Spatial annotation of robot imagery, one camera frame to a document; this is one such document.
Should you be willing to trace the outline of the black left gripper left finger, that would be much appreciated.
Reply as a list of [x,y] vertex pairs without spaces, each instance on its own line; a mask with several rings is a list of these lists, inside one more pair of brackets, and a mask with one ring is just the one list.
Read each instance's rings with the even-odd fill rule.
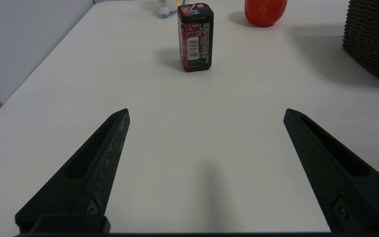
[[111,114],[15,215],[21,234],[102,234],[105,211],[130,125]]

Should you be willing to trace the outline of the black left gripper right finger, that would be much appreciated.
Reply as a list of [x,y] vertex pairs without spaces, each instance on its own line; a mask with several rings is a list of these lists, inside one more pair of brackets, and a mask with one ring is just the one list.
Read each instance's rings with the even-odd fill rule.
[[305,114],[283,123],[333,234],[379,234],[379,172]]

